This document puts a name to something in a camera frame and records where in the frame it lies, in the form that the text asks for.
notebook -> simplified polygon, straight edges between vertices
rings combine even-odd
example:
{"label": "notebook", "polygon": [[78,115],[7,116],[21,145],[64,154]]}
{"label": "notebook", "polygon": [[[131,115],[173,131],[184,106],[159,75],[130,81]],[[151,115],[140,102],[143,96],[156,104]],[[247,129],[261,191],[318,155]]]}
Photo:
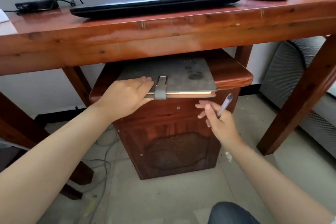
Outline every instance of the notebook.
{"label": "notebook", "polygon": [[149,76],[154,81],[147,97],[154,97],[160,76],[166,76],[167,98],[214,97],[215,81],[204,58],[155,57],[130,61],[117,80]]}

forearm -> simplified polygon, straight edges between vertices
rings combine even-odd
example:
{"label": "forearm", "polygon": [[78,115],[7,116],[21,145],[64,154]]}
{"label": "forearm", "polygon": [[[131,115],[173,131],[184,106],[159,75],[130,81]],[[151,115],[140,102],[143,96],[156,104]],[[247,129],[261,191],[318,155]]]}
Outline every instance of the forearm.
{"label": "forearm", "polygon": [[233,140],[226,149],[280,224],[330,224],[334,215],[253,149]]}
{"label": "forearm", "polygon": [[111,124],[92,105],[0,173],[2,223],[35,223]]}

jeans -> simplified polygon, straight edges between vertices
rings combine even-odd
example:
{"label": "jeans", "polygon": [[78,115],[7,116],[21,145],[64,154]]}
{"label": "jeans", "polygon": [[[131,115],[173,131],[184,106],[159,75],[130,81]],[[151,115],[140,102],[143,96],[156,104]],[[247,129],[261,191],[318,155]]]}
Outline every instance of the jeans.
{"label": "jeans", "polygon": [[219,202],[211,209],[208,224],[260,224],[248,211],[231,202]]}

wooden cabinet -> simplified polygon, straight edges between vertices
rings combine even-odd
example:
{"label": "wooden cabinet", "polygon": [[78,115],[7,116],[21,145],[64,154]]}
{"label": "wooden cabinet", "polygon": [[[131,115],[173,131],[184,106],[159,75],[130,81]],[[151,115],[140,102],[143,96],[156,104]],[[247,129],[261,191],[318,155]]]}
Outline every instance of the wooden cabinet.
{"label": "wooden cabinet", "polygon": [[[211,101],[222,103],[229,93],[234,95],[228,110],[233,112],[240,87],[249,85],[253,76],[222,49],[193,52],[204,57],[218,91]],[[125,62],[106,64],[91,94],[97,101],[118,77]],[[205,118],[195,107],[198,98],[154,100],[133,114],[114,122],[128,155],[141,179],[181,174],[215,167],[221,145]]]}

gray sofa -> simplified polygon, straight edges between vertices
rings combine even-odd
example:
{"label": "gray sofa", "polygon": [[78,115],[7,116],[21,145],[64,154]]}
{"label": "gray sofa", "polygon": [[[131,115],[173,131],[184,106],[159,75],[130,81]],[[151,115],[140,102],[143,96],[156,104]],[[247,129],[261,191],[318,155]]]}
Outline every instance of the gray sofa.
{"label": "gray sofa", "polygon": [[[316,36],[281,42],[260,92],[281,108],[324,41],[325,37]],[[300,127],[336,158],[335,96],[326,93],[302,120]]]}

